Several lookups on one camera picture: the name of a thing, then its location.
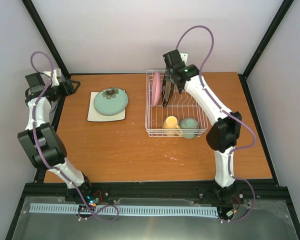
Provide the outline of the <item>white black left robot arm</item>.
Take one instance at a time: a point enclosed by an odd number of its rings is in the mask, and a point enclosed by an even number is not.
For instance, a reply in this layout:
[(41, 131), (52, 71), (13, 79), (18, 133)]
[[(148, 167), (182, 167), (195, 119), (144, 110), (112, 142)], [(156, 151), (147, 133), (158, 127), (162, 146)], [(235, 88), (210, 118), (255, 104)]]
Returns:
[(25, 104), (29, 109), (28, 123), (17, 138), (36, 169), (48, 170), (62, 179), (69, 190), (77, 189), (82, 201), (93, 198), (94, 188), (88, 177), (76, 169), (67, 158), (67, 151), (50, 123), (52, 103), (74, 94), (78, 87), (74, 81), (59, 81), (58, 69), (36, 72), (25, 77), (29, 88), (25, 91)]

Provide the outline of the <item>pink plate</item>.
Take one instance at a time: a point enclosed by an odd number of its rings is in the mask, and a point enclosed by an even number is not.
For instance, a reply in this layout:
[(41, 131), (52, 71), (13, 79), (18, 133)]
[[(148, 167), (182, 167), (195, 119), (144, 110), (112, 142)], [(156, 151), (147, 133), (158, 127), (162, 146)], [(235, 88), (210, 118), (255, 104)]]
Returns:
[(152, 81), (152, 93), (151, 93), (151, 106), (155, 107), (158, 105), (161, 98), (162, 82), (161, 74), (156, 71), (153, 75)]

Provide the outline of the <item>yellow mug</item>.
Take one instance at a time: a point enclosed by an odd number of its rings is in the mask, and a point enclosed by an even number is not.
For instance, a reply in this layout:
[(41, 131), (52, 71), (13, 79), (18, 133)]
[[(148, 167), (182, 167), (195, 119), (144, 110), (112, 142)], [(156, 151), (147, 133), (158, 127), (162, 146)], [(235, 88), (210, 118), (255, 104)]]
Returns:
[(163, 135), (166, 137), (183, 136), (183, 131), (179, 126), (178, 119), (174, 116), (168, 116), (163, 122)]

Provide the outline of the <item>white square plate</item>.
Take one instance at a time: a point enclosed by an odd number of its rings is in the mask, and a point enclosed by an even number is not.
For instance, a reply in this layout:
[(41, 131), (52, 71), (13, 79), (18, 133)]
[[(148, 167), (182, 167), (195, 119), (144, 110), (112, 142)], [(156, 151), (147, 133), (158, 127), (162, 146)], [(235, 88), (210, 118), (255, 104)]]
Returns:
[(116, 121), (122, 121), (126, 118), (126, 109), (122, 110), (118, 114), (107, 116), (100, 114), (96, 109), (94, 105), (94, 100), (99, 92), (92, 91), (90, 93), (90, 101), (89, 101), (89, 107), (88, 107), (88, 114), (87, 114), (87, 121), (88, 122), (116, 122)]

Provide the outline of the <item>green ceramic bowl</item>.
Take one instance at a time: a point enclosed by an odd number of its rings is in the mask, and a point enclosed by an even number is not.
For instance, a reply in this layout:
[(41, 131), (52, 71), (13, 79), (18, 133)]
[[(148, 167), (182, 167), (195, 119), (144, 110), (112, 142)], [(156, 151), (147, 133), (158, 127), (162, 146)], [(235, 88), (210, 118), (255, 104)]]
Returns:
[(181, 120), (179, 126), (182, 129), (182, 137), (186, 139), (196, 138), (200, 132), (199, 122), (191, 117)]

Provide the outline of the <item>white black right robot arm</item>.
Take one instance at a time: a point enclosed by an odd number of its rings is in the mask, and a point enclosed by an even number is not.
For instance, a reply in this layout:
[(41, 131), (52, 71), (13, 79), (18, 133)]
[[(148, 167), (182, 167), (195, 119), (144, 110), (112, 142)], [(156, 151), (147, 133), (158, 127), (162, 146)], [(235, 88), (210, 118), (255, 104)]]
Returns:
[(218, 202), (225, 202), (235, 191), (234, 150), (241, 131), (238, 121), (242, 116), (238, 111), (232, 112), (218, 99), (193, 64), (167, 66), (164, 80), (171, 82), (180, 92), (190, 94), (206, 114), (211, 125), (206, 141), (214, 151), (216, 167), (213, 193)]

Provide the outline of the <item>teal floral plate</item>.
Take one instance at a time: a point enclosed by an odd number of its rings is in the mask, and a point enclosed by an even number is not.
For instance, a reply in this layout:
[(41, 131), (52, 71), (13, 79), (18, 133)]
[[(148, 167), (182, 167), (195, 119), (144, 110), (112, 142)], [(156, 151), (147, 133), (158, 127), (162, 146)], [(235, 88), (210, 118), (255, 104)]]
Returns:
[(95, 110), (104, 116), (121, 113), (128, 105), (127, 93), (117, 87), (110, 87), (99, 92), (93, 101)]

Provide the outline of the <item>black striped round plate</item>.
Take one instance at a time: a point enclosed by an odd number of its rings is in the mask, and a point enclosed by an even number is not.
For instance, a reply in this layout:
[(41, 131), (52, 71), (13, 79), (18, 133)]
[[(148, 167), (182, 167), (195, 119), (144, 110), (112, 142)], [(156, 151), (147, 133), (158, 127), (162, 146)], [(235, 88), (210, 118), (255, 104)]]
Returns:
[(162, 91), (161, 91), (161, 98), (162, 98), (162, 107), (167, 107), (170, 99), (174, 93), (174, 83), (171, 81), (170, 77), (164, 76), (162, 81)]

